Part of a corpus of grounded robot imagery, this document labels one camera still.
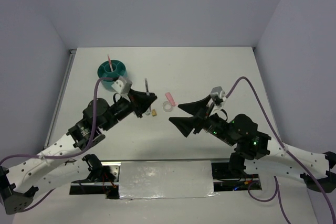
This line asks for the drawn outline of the silver white pen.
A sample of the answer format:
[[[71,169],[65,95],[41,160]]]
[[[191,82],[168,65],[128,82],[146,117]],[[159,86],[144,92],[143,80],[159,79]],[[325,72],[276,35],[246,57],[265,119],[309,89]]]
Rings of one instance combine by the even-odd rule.
[[[150,95],[149,93],[149,85],[148,85],[148,80],[147,78],[144,79],[144,82],[145,82],[145,90],[146,90],[146,94],[147,96]],[[151,106],[149,106],[149,108],[147,109],[147,111],[145,112],[145,115],[150,115],[151,114]]]

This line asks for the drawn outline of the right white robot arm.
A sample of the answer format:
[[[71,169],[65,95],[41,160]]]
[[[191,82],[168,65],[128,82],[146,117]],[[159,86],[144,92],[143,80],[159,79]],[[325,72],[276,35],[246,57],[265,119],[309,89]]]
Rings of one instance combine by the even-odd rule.
[[[331,193],[335,190],[335,153],[313,153],[285,143],[258,131],[257,123],[245,114],[238,114],[227,121],[218,115],[224,110],[223,95],[178,105],[190,114],[189,117],[170,117],[183,136],[205,131],[234,151],[229,158],[228,171],[233,177],[244,177],[254,173],[297,180],[310,190]]]

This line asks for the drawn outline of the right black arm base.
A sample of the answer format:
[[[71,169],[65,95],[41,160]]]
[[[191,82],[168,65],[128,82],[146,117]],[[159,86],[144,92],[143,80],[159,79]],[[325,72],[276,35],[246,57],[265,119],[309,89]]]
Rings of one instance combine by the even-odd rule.
[[[214,192],[262,190],[258,174],[234,175],[228,163],[211,163]]]

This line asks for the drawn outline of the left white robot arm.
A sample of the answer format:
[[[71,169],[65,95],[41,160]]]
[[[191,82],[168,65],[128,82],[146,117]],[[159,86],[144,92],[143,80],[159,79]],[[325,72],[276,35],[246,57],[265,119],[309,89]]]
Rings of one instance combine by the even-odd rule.
[[[88,151],[104,140],[108,131],[128,115],[141,118],[157,99],[150,92],[130,90],[113,105],[94,97],[83,111],[83,117],[57,142],[36,155],[26,155],[26,161],[10,168],[1,167],[1,204],[8,215],[35,207],[40,195],[78,180],[113,180],[102,162]]]

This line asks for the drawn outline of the pink pen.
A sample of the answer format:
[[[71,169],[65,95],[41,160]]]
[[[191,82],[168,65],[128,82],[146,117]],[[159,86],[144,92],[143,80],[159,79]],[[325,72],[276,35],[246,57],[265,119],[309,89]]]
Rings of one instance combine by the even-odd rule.
[[[109,63],[109,66],[110,66],[110,71],[111,71],[111,72],[114,72],[113,64],[112,64],[112,60],[111,60],[109,54],[107,54],[107,57],[108,57],[108,63]]]

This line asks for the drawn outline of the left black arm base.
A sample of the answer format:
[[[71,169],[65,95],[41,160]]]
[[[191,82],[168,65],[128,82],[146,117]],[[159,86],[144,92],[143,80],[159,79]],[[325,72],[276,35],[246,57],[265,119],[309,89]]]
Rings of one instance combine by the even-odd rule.
[[[104,165],[104,172],[94,180],[84,179],[72,182],[69,195],[99,195],[105,199],[120,199],[120,165]]]

